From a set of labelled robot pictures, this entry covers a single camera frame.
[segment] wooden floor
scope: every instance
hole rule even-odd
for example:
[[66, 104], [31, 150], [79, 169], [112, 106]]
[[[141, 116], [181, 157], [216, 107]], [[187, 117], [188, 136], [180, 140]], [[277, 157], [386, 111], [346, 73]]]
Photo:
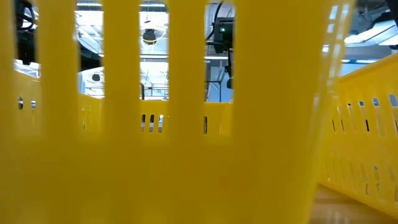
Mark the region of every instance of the wooden floor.
[[391, 217], [349, 197], [319, 186], [310, 224], [390, 224]]

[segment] yellow plastic basket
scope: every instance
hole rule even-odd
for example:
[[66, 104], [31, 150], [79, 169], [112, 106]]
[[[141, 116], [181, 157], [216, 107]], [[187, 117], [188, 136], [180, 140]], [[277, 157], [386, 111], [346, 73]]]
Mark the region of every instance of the yellow plastic basket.
[[333, 97], [322, 183], [398, 217], [398, 55], [341, 77]]
[[306, 223], [352, 1], [236, 1], [232, 104], [203, 102], [206, 1], [168, 1], [168, 102], [137, 98], [139, 1], [103, 1], [103, 101], [76, 91], [75, 0], [36, 3], [40, 80], [0, 1], [0, 223]]

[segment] yellow crate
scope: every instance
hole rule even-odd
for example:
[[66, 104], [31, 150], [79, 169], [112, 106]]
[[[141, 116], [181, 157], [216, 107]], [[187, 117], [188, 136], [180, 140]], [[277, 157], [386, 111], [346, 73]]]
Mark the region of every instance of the yellow crate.
[[340, 78], [322, 183], [398, 217], [398, 55]]
[[166, 103], [139, 101], [139, 46], [122, 41], [139, 1], [103, 1], [104, 101], [76, 90], [76, 1], [36, 3], [40, 88], [13, 71], [0, 1], [0, 223], [306, 223], [352, 1], [236, 1], [231, 105], [203, 102], [206, 1], [168, 1]]

